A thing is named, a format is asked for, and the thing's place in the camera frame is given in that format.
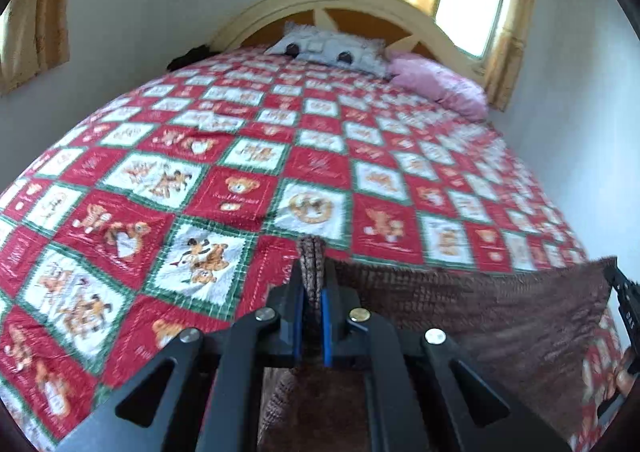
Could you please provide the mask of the right hand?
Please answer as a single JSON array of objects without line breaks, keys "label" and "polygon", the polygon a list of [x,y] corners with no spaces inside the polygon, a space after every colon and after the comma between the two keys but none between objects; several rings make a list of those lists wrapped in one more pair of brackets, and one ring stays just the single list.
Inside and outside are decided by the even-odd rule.
[{"label": "right hand", "polygon": [[634,360],[637,359],[637,354],[629,347],[623,353],[623,357],[620,359],[620,363],[614,370],[614,387],[617,392],[622,396],[628,397],[634,382],[636,381],[637,373],[631,372],[631,365]]}]

